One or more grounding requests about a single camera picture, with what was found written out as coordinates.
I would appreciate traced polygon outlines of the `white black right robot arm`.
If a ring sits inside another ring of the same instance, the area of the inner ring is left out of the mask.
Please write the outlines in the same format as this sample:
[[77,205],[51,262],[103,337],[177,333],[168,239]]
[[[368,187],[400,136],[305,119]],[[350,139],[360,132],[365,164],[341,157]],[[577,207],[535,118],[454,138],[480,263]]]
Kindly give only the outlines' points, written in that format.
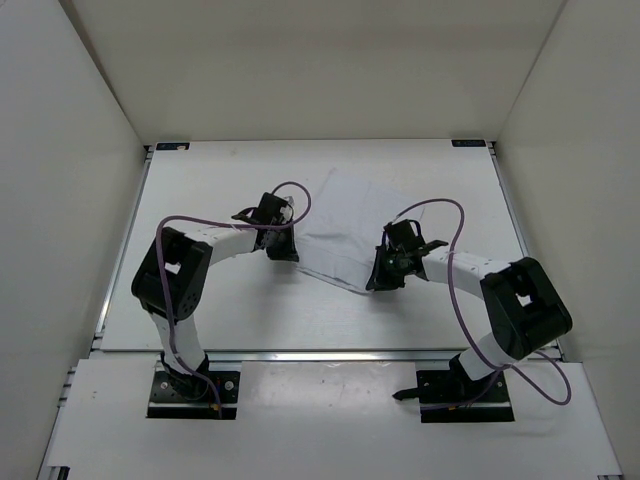
[[[453,252],[436,241],[413,252],[390,246],[376,248],[368,291],[392,291],[415,276],[448,287],[454,313],[469,348],[452,361],[449,391],[471,400],[484,388],[484,379],[525,359],[567,334],[572,317],[542,265],[534,258],[490,260]],[[472,338],[462,319],[456,294],[468,293],[484,302],[491,331]]]

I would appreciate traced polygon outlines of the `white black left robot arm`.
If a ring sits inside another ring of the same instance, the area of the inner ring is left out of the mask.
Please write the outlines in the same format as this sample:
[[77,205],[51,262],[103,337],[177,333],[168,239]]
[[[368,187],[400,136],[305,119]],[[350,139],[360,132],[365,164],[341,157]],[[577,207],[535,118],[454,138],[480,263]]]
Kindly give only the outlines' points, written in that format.
[[165,227],[134,275],[131,293],[156,326],[163,368],[185,397],[203,395],[211,383],[209,360],[194,320],[209,268],[260,250],[274,261],[297,262],[294,228],[205,229],[187,234]]

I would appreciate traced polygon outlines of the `white fabric skirt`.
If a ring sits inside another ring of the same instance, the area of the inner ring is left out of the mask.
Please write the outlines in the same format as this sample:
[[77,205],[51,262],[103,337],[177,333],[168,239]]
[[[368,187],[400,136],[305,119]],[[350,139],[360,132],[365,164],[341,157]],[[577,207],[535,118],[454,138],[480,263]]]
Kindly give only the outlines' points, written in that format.
[[415,202],[388,186],[331,170],[296,227],[297,269],[364,294],[383,227]]

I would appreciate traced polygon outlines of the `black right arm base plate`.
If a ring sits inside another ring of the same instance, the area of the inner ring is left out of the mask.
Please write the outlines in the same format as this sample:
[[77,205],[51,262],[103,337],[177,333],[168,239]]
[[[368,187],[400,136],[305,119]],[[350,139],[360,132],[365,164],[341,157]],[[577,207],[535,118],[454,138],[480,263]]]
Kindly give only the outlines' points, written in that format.
[[417,399],[423,424],[508,423],[515,415],[503,373],[462,381],[450,370],[418,370],[417,385],[392,395]]

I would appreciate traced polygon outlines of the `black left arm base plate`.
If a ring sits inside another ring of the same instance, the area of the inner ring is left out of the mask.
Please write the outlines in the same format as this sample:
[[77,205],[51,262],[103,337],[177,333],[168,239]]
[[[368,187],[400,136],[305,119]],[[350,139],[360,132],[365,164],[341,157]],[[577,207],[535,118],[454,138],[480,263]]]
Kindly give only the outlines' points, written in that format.
[[239,400],[239,365],[211,366],[208,377],[215,384],[220,402],[209,384],[200,379],[177,380],[160,362],[156,363],[148,397],[149,419],[235,420]]

